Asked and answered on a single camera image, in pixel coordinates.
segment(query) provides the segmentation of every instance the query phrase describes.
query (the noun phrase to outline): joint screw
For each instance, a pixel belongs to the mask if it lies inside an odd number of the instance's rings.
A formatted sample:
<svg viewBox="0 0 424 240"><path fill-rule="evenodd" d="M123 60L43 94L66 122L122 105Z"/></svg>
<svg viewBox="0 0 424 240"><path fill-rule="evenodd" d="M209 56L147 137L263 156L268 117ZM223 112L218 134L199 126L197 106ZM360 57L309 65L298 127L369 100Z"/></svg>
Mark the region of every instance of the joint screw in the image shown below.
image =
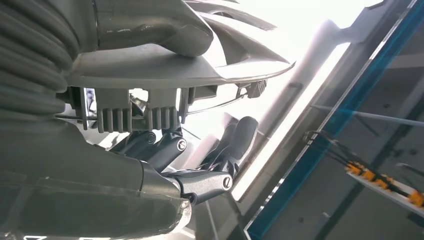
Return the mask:
<svg viewBox="0 0 424 240"><path fill-rule="evenodd" d="M147 143L148 144L153 144L156 140L156 136L153 133L149 133L147 135Z"/></svg>
<svg viewBox="0 0 424 240"><path fill-rule="evenodd" d="M177 143L176 143L176 148L178 149L178 151L182 152L186 149L187 147L187 142L184 139L180 139Z"/></svg>
<svg viewBox="0 0 424 240"><path fill-rule="evenodd" d="M229 190L232 186L233 186L233 180L231 179L231 177L224 178L224 181L223 181L224 190Z"/></svg>
<svg viewBox="0 0 424 240"><path fill-rule="evenodd" d="M182 203L181 203L181 208L182 209L185 209L185 208L187 208L189 206L189 202L188 201L183 201Z"/></svg>

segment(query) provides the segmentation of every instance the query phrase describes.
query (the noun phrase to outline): black cable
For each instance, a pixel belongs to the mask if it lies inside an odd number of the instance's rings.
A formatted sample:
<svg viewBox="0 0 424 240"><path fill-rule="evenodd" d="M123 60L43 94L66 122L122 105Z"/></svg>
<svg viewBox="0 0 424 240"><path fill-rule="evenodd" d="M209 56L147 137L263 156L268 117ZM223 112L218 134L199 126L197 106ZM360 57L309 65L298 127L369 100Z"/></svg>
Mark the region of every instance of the black cable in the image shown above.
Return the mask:
<svg viewBox="0 0 424 240"><path fill-rule="evenodd" d="M310 143L311 141L314 141L316 139L313 138L314 136L317 137L323 137L324 139L326 139L331 145L335 146L337 149L341 150L345 155L346 158L349 162L356 162L359 163L360 165L363 165L366 169L368 169L369 171L373 172L375 174L375 178L380 179L381 181L383 181L385 184L387 184L388 188L391 191L394 191L396 193L399 193L401 195L408 195L407 193L405 193L404 191L400 190L399 187L393 185L391 183L391 181L389 181L387 179L387 177L382 176L373 166L371 166L369 163L367 163L366 161L362 160L359 156L357 156L354 152L352 152L347 146L341 144L339 141L333 139L327 132L324 131L307 131L305 133L305 136L303 137L303 140L308 144L311 145L312 143Z"/></svg>
<svg viewBox="0 0 424 240"><path fill-rule="evenodd" d="M194 138L196 138L197 140L202 140L200 137L198 137L196 134L192 133L191 131L187 130L186 128L184 128L183 126L181 126L181 130L186 131L187 133L189 133L191 136L193 136Z"/></svg>
<svg viewBox="0 0 424 240"><path fill-rule="evenodd" d="M420 176L420 177L423 177L423 178L424 178L424 172L422 172L422 171L420 171L420 170L416 169L415 167L413 167L413 166L411 166L411 165L408 165L408 164L406 164L406 163L402 163L402 162L400 162L400 163L397 163L395 166L396 166L397 168L403 168L403 169L406 169L406 170L408 170L408 171L411 171L412 173L414 173L414 174L416 174L416 175L418 175L418 176Z"/></svg>
<svg viewBox="0 0 424 240"><path fill-rule="evenodd" d="M323 149L322 148L319 148L318 146L315 146L315 145L309 145L309 146L311 148L315 149L315 150L318 150L318 151L321 151L321 152L323 151ZM349 161L347 161L344 157L341 157L341 155L339 155L335 151L332 151L330 149L327 149L327 152L336 155L336 156L334 156L334 155L331 155L331 154L326 153L325 155L328 158L337 161L338 163L342 164L343 166L347 166L348 165Z"/></svg>
<svg viewBox="0 0 424 240"><path fill-rule="evenodd" d="M320 147L322 147L323 149L327 148L326 146L323 146L323 145L317 145L316 143L314 143L314 144L312 145L312 142L310 142L310 141L313 141L313 139L307 139L307 138L305 138L305 137L304 137L304 138L303 138L303 141L304 141L304 142L305 142L308 146L313 147L313 148L315 148L316 150L322 150L322 149L320 149ZM349 163L349 159L348 159L348 158L343 157L342 155L340 155L340 154L339 154L339 153L337 153L336 151L331 150L331 149L327 149L327 152L334 154L337 158L339 158L340 160L342 160L344 163L346 163L346 164L348 164L348 163Z"/></svg>
<svg viewBox="0 0 424 240"><path fill-rule="evenodd" d="M213 161L211 161L211 162L208 162L208 164L209 164L209 167L208 167L208 171L212 171L212 170L214 170L214 168L216 168L217 166L219 166L220 164L221 164L221 162L217 162L216 163L216 161L217 161L217 159L218 159L218 157L219 156L221 156L221 154L228 148L229 146L226 146L226 147L224 147L216 156L215 156L215 158L213 159Z"/></svg>
<svg viewBox="0 0 424 240"><path fill-rule="evenodd" d="M397 175L399 175L399 177L406 183L408 184L411 188L413 188L415 191L422 193L422 191L420 190L420 188L418 188L407 176L405 176L401 171L397 172Z"/></svg>
<svg viewBox="0 0 424 240"><path fill-rule="evenodd" d="M132 111L134 112L134 114L143 116L144 112L143 112L143 109L141 108L141 106L139 106L137 103L135 103L135 101L133 101L132 99L130 100L130 102L131 102L131 107L132 107Z"/></svg>
<svg viewBox="0 0 424 240"><path fill-rule="evenodd" d="M69 115L61 115L61 114L56 114L55 117L57 119L64 119L64 120L77 120L77 121L82 121L83 118L80 116L69 116ZM97 121L97 117L95 116L89 116L87 117L88 121Z"/></svg>
<svg viewBox="0 0 424 240"><path fill-rule="evenodd" d="M215 106L207 107L207 108L200 109L200 110L196 110L196 111L189 111L189 112L187 112L187 115L199 114L199 113L206 112L206 111L208 111L208 110L217 109L217 108L222 108L222 107L225 107L225 106L227 106L227 105L230 105L230 104L232 104L232 103L237 102L238 100L240 100L240 99L244 98L244 97L245 97L245 96L247 96L247 95L248 95L248 94L247 94L247 93L245 93L245 94L242 94L242 95L240 95L240 96L238 96L238 97L236 97L236 98L234 98L234 99L232 99L232 100L229 100L229 101L223 102L223 103L218 104L218 105L215 105Z"/></svg>
<svg viewBox="0 0 424 240"><path fill-rule="evenodd" d="M132 131L132 132L130 132L130 133L129 133L129 135L128 135L128 136L126 136L126 138L125 138L125 145L124 145L125 147L128 145L128 141L130 140L130 138L131 138L131 136L133 135L133 133L134 133L134 132Z"/></svg>

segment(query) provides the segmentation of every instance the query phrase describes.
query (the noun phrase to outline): metal pipe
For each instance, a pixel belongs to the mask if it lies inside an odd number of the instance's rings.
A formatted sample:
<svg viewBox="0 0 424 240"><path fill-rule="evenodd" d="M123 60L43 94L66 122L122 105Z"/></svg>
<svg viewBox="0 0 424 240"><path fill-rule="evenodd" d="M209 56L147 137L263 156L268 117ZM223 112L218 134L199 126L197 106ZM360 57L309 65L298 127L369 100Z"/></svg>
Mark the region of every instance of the metal pipe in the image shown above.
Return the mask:
<svg viewBox="0 0 424 240"><path fill-rule="evenodd" d="M312 105L312 108L321 109L321 110L327 110L331 111L333 108L329 106L321 106L321 105ZM350 111L347 109L337 109L336 111L346 114L353 114L355 116L360 116L364 118L369 119L376 119L376 120L382 120L386 122L392 122L396 124L403 124L403 125L409 125L414 127L424 127L424 122L422 121L414 121L414 120L408 120L398 117L392 117L392 116L384 116L384 115L378 115L378 114L372 114L367 112L361 112L361 111Z"/></svg>

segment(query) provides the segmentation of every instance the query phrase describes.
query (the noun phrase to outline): ribbed hose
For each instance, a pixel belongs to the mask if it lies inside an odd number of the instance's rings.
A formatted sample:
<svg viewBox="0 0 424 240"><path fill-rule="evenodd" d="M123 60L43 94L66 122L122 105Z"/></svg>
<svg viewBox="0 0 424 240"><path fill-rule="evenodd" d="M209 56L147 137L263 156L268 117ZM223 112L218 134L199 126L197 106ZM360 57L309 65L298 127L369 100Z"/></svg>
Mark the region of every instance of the ribbed hose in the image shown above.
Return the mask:
<svg viewBox="0 0 424 240"><path fill-rule="evenodd" d="M67 89L63 72L79 48L73 29L47 1L0 2L0 233L168 232L179 200L140 197L138 160L92 146L76 126L55 119L65 109L56 99Z"/></svg>

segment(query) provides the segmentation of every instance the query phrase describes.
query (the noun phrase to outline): orange component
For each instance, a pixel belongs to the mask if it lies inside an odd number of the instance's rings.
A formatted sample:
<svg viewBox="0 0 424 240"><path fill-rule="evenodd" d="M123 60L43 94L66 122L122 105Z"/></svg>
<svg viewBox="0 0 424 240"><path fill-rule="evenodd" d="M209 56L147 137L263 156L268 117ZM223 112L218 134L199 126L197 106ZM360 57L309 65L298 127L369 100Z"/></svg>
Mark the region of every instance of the orange component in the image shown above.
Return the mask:
<svg viewBox="0 0 424 240"><path fill-rule="evenodd" d="M386 175L382 175L382 177L384 177L390 183L393 182L393 178L387 177ZM389 185L387 183L385 183L383 180L381 180L380 178L375 180L374 183L377 184L382 189L388 189L389 188Z"/></svg>
<svg viewBox="0 0 424 240"><path fill-rule="evenodd" d="M365 172L362 173L362 177L364 177L366 180L372 182L374 180L374 178L376 177L376 174L367 169Z"/></svg>
<svg viewBox="0 0 424 240"><path fill-rule="evenodd" d="M413 193L409 195L409 202L421 208L424 205L424 195L421 192L413 191Z"/></svg>
<svg viewBox="0 0 424 240"><path fill-rule="evenodd" d="M362 173L362 169L353 163L348 163L346 166L346 172L359 176Z"/></svg>

